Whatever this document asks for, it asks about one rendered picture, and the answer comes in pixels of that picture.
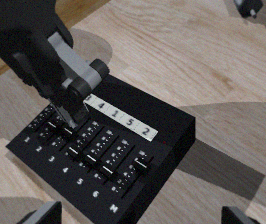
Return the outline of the black lighting desk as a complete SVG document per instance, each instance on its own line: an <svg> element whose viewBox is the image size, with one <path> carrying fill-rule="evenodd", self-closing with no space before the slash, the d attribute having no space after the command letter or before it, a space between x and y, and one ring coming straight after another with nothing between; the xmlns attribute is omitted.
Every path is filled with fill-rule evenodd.
<svg viewBox="0 0 266 224"><path fill-rule="evenodd" d="M137 224L196 141L195 117L110 74L84 103L77 127L50 103L5 147L92 223Z"/></svg>

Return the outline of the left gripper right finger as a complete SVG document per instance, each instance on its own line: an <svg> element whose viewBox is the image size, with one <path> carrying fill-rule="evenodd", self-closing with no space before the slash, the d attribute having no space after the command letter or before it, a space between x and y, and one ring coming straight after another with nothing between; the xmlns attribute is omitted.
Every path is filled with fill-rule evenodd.
<svg viewBox="0 0 266 224"><path fill-rule="evenodd" d="M250 217L251 218L251 217ZM260 224L257 220L246 216L238 207L223 206L221 224Z"/></svg>

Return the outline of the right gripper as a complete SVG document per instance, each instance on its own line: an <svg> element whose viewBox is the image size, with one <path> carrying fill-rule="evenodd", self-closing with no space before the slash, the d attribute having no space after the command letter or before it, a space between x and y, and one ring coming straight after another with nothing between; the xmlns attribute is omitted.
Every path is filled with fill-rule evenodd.
<svg viewBox="0 0 266 224"><path fill-rule="evenodd" d="M84 61L73 50L72 35L55 3L0 0L0 58L74 128L88 115L84 100L110 70L102 60Z"/></svg>

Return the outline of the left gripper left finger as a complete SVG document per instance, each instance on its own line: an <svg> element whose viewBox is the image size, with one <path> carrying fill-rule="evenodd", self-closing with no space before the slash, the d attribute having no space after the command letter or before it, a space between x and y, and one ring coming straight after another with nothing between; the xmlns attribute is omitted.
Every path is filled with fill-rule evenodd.
<svg viewBox="0 0 266 224"><path fill-rule="evenodd" d="M28 213L17 224L61 224L61 220L61 202L47 201L38 210Z"/></svg>

